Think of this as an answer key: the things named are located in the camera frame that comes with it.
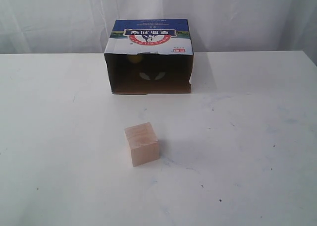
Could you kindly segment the white backdrop curtain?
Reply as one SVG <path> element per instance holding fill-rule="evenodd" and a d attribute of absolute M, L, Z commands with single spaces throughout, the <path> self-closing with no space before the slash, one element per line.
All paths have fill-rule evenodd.
<path fill-rule="evenodd" d="M 317 0 L 0 0 L 0 51 L 101 53 L 116 20 L 166 18 L 197 52 L 317 54 Z"/>

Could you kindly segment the blue white cardboard box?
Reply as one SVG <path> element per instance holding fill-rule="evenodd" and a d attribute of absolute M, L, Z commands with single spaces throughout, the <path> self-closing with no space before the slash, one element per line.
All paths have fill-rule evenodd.
<path fill-rule="evenodd" d="M 131 63 L 128 55 L 142 55 Z M 187 19 L 116 20 L 105 51 L 113 94 L 188 94 L 194 52 Z"/>

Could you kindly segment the light wooden cube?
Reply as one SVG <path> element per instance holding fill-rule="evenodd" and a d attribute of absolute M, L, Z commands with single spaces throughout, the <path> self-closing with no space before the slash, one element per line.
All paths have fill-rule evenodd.
<path fill-rule="evenodd" d="M 124 129 L 132 166 L 140 166 L 160 158 L 159 141 L 152 125 L 147 122 Z"/>

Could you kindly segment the yellow tennis ball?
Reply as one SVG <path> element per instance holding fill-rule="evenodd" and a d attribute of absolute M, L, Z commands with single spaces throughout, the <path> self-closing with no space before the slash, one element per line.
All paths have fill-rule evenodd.
<path fill-rule="evenodd" d="M 143 56 L 142 55 L 128 55 L 127 59 L 131 63 L 140 63 L 143 60 Z"/>

